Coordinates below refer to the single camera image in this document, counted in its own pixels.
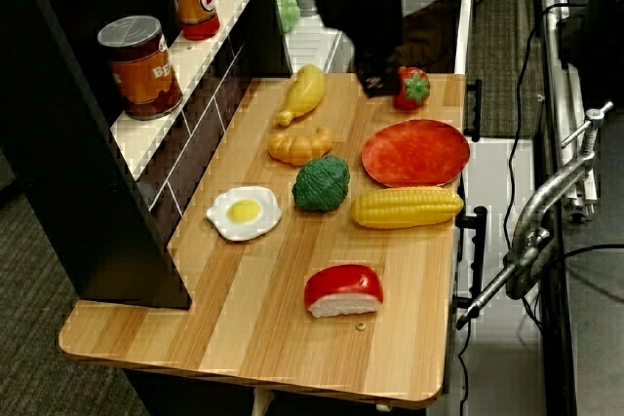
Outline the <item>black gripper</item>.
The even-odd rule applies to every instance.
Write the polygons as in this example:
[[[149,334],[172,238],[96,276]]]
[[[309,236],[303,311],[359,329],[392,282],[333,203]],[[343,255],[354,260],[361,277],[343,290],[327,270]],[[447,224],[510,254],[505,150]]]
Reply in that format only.
[[[344,13],[344,32],[354,46],[365,95],[397,95],[403,70],[396,54],[403,40],[402,0],[346,0]]]

